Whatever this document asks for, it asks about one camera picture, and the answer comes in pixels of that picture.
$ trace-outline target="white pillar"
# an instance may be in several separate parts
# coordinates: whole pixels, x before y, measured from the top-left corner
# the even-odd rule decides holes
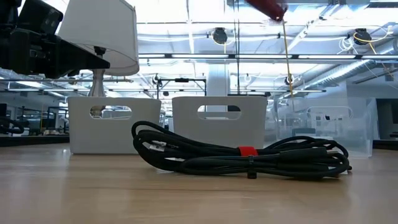
[[[227,96],[229,93],[228,64],[210,64],[207,76],[207,96]],[[208,112],[227,112],[227,106],[208,106]]]

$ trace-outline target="black cable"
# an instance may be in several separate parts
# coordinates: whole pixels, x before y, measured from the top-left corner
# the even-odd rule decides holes
[[[9,128],[10,124],[14,125],[17,129]],[[21,123],[9,118],[0,117],[0,133],[22,134],[24,131],[25,128]]]
[[[239,67],[240,67],[240,53],[241,53],[241,23],[239,19],[239,0],[237,1],[238,5],[238,33],[236,33],[236,20],[235,20],[235,2],[233,4],[233,11],[234,11],[234,32],[235,32],[235,52],[236,52],[236,66],[238,68],[238,95],[241,94],[241,81],[239,79]]]
[[[148,126],[150,129],[142,129],[137,133],[139,126]],[[245,172],[248,176],[265,173],[319,179],[337,177],[351,170],[348,152],[343,146],[336,141],[307,136],[287,138],[264,149],[256,149],[258,156],[243,157],[238,148],[187,139],[148,121],[135,123],[131,134],[135,149],[146,162],[158,169],[184,174]]]

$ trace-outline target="lamp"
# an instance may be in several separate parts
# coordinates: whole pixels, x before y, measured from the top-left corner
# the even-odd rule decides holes
[[[125,0],[70,0],[58,35],[103,57],[110,69],[94,69],[88,96],[105,97],[103,78],[139,71],[136,10]],[[91,110],[101,116],[102,106]]]

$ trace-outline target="lamp shade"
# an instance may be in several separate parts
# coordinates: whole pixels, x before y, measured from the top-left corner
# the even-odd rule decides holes
[[[70,0],[58,35],[94,54],[106,48],[107,75],[139,71],[136,10],[125,0]]]

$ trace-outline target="transparent container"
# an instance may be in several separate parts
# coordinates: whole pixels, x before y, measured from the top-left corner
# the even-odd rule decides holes
[[[375,99],[274,100],[267,108],[265,142],[269,145],[292,136],[311,136],[337,141],[352,157],[369,157],[377,135],[376,120]]]

